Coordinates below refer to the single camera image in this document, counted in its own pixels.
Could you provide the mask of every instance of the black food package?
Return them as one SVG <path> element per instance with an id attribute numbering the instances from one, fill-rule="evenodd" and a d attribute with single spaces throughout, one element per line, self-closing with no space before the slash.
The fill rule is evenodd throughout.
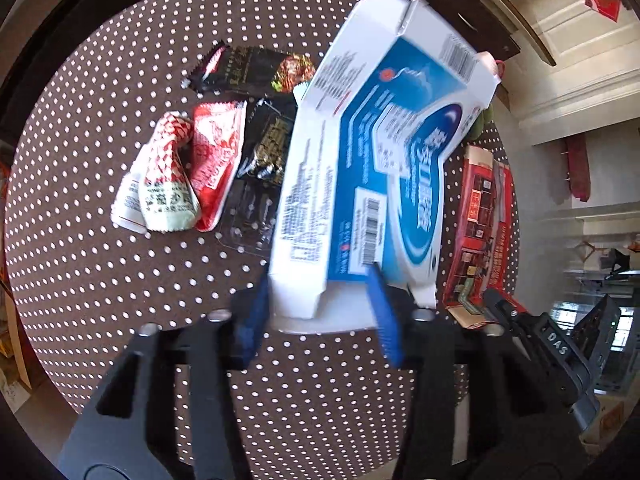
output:
<path id="1" fill-rule="evenodd" d="M 276 186 L 282 184 L 296 109 L 293 99 L 258 101 L 244 129 L 236 178 L 249 175 Z"/>
<path id="2" fill-rule="evenodd" d="M 312 61 L 258 46 L 218 43 L 182 82 L 196 92 L 233 91 L 256 97 L 293 92 L 316 73 Z"/>

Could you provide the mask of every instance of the brown tablecloth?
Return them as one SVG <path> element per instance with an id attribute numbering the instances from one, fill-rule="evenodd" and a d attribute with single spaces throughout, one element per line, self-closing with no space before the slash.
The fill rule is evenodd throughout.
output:
<path id="1" fill-rule="evenodd" d="M 123 174 L 154 121 L 191 111 L 180 80 L 213 40 L 307 54 L 319 63 L 358 0 L 144 0 L 101 25 L 43 90 L 20 140 L 6 206 L 6 257 L 22 322 L 42 364 L 81 411 L 143 323 L 191 324 L 251 286 L 265 261 L 215 232 L 139 235 L 110 221 Z M 494 127 L 476 142 L 506 161 Z M 440 259 L 449 272 L 463 149 L 445 165 Z M 506 290 L 518 261 L 513 215 Z M 347 479 L 398 452 L 412 373 L 393 370 L 374 331 L 265 334 L 231 374 L 256 479 Z M 466 393 L 458 370 L 458 399 Z M 180 455 L 189 461 L 188 370 L 176 381 Z"/>

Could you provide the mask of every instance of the screw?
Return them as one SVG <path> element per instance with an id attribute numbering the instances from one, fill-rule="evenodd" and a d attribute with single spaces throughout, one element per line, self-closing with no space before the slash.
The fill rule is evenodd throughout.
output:
<path id="1" fill-rule="evenodd" d="M 436 314 L 429 308 L 416 308 L 413 312 L 414 321 L 433 321 Z"/>
<path id="2" fill-rule="evenodd" d="M 158 328 L 158 325 L 156 325 L 155 323 L 145 323 L 143 326 L 140 327 L 138 334 L 144 337 L 149 337 L 155 334 L 156 332 L 158 332 L 158 330 L 160 329 Z"/>
<path id="3" fill-rule="evenodd" d="M 226 308 L 220 308 L 218 310 L 212 310 L 207 314 L 207 319 L 212 322 L 222 322 L 226 321 L 231 317 L 231 312 L 229 312 Z"/>

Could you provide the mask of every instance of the white wall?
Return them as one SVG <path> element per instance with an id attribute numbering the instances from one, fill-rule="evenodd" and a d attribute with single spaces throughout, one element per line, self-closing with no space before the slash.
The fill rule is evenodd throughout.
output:
<path id="1" fill-rule="evenodd" d="M 640 118 L 586 132 L 591 174 L 588 202 L 573 208 L 640 202 Z"/>
<path id="2" fill-rule="evenodd" d="M 617 22 L 584 0 L 513 0 L 558 63 L 551 67 L 514 34 L 522 51 L 506 63 L 511 111 L 532 144 L 638 117 L 640 22 Z"/>
<path id="3" fill-rule="evenodd" d="M 538 315 L 564 297 L 562 271 L 570 268 L 574 254 L 566 248 L 567 239 L 582 238 L 582 223 L 569 216 L 571 199 L 561 141 L 531 146 L 517 120 L 496 99 L 494 109 L 518 202 L 520 248 L 514 296 Z M 559 217 L 560 212 L 567 216 Z"/>

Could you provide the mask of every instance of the floor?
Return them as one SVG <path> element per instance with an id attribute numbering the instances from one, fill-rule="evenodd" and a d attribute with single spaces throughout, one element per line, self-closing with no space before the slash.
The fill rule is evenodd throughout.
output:
<path id="1" fill-rule="evenodd" d="M 520 214 L 520 270 L 515 297 L 536 314 L 562 299 L 568 286 L 562 270 L 571 257 L 566 247 L 568 240 L 580 237 L 581 227 L 574 220 L 556 219 L 558 212 L 571 208 L 560 143 L 528 146 L 502 104 L 496 107 L 495 121 L 513 170 Z M 46 383 L 18 410 L 17 418 L 45 455 L 55 461 L 76 414 L 55 387 Z M 392 466 L 363 478 L 390 478 Z"/>

